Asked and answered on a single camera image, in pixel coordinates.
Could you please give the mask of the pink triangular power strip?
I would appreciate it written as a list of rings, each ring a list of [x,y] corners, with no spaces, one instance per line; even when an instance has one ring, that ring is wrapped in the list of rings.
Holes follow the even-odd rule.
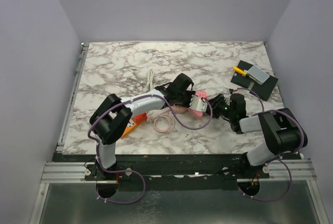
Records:
[[[187,110],[198,119],[201,118],[207,110],[208,104],[205,100],[206,97],[206,91],[196,92],[195,95],[191,96]]]

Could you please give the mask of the orange power strip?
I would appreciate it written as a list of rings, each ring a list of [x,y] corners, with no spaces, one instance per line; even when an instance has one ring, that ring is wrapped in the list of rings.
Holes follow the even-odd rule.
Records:
[[[121,139],[125,138],[126,136],[128,136],[131,132],[133,132],[136,128],[137,128],[137,124],[135,121],[133,120],[130,120],[130,122],[127,124],[122,136],[121,136]]]

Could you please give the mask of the round pink power strip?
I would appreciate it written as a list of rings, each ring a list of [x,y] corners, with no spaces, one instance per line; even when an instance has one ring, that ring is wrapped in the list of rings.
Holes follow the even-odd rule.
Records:
[[[176,114],[183,114],[187,112],[187,108],[178,105],[172,106],[172,109]]]

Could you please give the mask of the red cube socket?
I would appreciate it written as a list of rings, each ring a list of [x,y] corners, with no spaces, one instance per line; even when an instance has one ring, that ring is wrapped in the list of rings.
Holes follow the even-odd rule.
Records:
[[[147,121],[147,114],[146,113],[142,113],[140,115],[137,115],[137,116],[133,117],[133,121],[137,125],[141,125],[143,122]]]

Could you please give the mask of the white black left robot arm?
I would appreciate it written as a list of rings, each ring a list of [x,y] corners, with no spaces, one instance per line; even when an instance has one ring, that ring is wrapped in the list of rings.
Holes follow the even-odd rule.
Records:
[[[98,175],[105,180],[113,177],[116,141],[132,118],[173,105],[189,107],[195,91],[188,88],[193,85],[192,79],[181,73],[174,81],[138,96],[120,98],[115,94],[108,95],[89,120],[88,137],[97,142]]]

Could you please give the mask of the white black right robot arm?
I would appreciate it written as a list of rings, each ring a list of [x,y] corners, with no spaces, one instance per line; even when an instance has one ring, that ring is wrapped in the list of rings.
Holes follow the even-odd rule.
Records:
[[[308,137],[303,128],[288,108],[262,111],[247,116],[246,101],[243,95],[230,95],[230,102],[222,94],[209,100],[206,110],[213,118],[223,118],[237,134],[262,132],[264,141],[241,157],[239,172],[250,178],[268,161],[273,161],[282,154],[293,154],[308,144]]]

